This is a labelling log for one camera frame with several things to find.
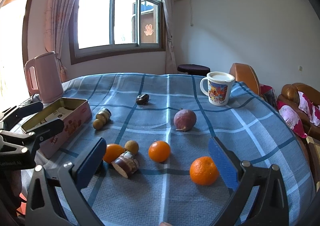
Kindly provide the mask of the brown longan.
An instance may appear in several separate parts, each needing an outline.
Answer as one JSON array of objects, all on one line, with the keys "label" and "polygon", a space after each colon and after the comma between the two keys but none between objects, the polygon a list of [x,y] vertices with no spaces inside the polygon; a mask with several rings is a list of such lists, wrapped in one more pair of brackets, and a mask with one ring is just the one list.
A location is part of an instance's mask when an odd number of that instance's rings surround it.
[{"label": "brown longan", "polygon": [[101,119],[95,119],[95,120],[93,121],[92,125],[93,125],[93,128],[94,128],[95,130],[100,130],[100,129],[103,128],[104,123],[103,123],[103,121],[102,121]]},{"label": "brown longan", "polygon": [[124,149],[136,155],[139,151],[139,144],[134,140],[129,140],[125,143]]}]

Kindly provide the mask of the orange mandarin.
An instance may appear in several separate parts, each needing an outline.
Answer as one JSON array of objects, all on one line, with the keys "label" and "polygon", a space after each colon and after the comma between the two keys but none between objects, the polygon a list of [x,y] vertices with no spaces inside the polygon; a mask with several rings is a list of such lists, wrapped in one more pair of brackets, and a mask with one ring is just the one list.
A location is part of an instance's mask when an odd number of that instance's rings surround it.
[{"label": "orange mandarin", "polygon": [[118,144],[107,144],[106,151],[103,156],[103,161],[111,164],[115,161],[121,154],[124,153],[124,148]]},{"label": "orange mandarin", "polygon": [[168,159],[171,153],[171,148],[165,141],[155,141],[148,150],[148,155],[151,160],[157,163],[162,163]]},{"label": "orange mandarin", "polygon": [[189,174],[191,180],[198,185],[212,185],[219,177],[219,171],[209,156],[197,158],[190,166]]}]

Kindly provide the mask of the dark water chestnut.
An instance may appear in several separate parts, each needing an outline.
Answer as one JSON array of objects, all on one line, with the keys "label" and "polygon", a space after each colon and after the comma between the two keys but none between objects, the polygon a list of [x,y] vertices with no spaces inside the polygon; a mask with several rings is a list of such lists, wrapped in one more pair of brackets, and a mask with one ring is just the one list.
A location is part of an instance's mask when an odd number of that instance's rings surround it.
[{"label": "dark water chestnut", "polygon": [[138,105],[144,105],[149,102],[149,95],[148,94],[140,94],[136,97],[136,104]]}]

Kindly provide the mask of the purple round onion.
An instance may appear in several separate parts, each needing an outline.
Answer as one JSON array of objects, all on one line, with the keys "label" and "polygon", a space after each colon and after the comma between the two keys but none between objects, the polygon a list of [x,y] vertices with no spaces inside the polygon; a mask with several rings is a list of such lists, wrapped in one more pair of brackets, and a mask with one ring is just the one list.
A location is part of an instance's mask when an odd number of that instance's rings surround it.
[{"label": "purple round onion", "polygon": [[177,131],[186,132],[196,124],[196,114],[189,109],[181,109],[174,116],[174,125]]}]

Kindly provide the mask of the pink metal tin box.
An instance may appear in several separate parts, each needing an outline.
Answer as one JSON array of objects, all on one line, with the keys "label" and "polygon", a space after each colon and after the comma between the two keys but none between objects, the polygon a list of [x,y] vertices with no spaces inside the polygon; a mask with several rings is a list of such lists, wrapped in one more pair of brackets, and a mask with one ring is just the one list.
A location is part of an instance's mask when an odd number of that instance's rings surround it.
[{"label": "pink metal tin box", "polygon": [[88,100],[61,97],[23,123],[22,131],[41,137],[40,152],[49,159],[91,116]]}]

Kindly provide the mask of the pink electric kettle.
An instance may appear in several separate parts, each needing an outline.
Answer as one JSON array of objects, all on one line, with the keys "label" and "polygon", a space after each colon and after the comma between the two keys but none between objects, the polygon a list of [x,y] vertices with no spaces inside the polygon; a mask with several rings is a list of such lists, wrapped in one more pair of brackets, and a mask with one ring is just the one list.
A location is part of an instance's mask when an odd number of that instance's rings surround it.
[{"label": "pink electric kettle", "polygon": [[54,51],[27,61],[24,72],[29,93],[39,94],[43,103],[54,102],[63,95]]}]

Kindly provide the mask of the blue plaid tablecloth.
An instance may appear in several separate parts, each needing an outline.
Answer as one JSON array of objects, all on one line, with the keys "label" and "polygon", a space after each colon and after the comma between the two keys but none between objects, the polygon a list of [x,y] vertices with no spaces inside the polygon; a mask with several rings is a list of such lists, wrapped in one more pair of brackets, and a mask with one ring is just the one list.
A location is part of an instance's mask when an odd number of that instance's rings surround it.
[{"label": "blue plaid tablecloth", "polygon": [[[105,225],[209,225],[229,199],[222,179],[210,186],[191,181],[191,163],[207,156],[208,141],[218,137],[240,160],[255,166],[277,164],[285,183],[289,221],[295,225],[315,196],[304,153],[278,112],[244,83],[233,84],[227,105],[214,106],[200,90],[199,76],[117,73],[88,75],[66,82],[65,97],[86,99],[92,114],[102,108],[111,120],[96,131],[84,123],[50,159],[36,155],[37,164],[50,169],[75,158],[93,141],[139,144],[140,168],[129,179],[105,164],[82,194]],[[136,97],[148,94],[147,104]],[[196,124],[177,131],[174,116],[192,110]],[[162,163],[149,158],[155,141],[165,141],[171,153]]]}]

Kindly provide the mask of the brown leather sofa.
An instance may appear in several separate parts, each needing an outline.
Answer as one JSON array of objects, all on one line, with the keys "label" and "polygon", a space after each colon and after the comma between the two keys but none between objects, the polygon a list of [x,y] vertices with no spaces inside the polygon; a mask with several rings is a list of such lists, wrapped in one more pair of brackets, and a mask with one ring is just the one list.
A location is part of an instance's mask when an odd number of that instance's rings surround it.
[{"label": "brown leather sofa", "polygon": [[278,100],[288,104],[300,117],[304,132],[319,140],[319,100],[320,93],[304,83],[286,84]]}]

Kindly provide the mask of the white cartoon mug with lid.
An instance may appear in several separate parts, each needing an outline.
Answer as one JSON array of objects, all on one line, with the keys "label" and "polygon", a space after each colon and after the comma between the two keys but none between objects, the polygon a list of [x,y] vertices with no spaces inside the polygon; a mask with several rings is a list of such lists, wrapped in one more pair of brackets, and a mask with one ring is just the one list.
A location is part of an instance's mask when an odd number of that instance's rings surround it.
[{"label": "white cartoon mug with lid", "polygon": [[208,96],[208,101],[215,106],[225,106],[229,101],[229,96],[235,77],[231,74],[212,71],[200,81],[200,90]]}]

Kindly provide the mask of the brown leather chair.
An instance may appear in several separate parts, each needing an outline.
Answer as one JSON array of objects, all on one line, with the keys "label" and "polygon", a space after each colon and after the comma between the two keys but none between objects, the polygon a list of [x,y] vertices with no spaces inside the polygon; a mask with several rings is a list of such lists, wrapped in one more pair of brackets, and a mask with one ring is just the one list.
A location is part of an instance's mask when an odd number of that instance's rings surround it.
[{"label": "brown leather chair", "polygon": [[260,83],[254,69],[244,63],[233,63],[229,73],[235,77],[237,82],[244,82],[249,89],[257,95],[261,95]]}]

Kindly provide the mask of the dark round stool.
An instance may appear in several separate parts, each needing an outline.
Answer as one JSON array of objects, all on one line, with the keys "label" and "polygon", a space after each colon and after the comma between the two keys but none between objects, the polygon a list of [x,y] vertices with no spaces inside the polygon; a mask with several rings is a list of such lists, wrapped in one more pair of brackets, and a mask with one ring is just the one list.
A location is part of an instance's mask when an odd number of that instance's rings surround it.
[{"label": "dark round stool", "polygon": [[180,64],[177,67],[177,71],[188,75],[206,76],[210,73],[210,68],[197,64]]}]

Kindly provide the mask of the pink left curtain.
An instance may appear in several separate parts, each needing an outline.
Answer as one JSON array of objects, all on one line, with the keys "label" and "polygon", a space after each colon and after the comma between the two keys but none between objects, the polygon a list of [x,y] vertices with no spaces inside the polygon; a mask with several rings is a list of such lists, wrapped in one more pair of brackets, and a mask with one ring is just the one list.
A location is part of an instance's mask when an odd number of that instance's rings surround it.
[{"label": "pink left curtain", "polygon": [[44,32],[44,46],[56,53],[57,68],[62,82],[67,81],[67,69],[61,61],[62,43],[68,30],[75,0],[48,0]]}]

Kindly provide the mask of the window with brown frame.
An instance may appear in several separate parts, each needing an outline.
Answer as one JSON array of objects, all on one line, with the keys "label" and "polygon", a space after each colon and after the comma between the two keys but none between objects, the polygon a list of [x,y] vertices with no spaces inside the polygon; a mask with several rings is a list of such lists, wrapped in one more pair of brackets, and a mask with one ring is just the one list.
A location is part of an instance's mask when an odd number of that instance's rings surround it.
[{"label": "window with brown frame", "polygon": [[69,21],[72,64],[165,50],[161,0],[75,0]]}]

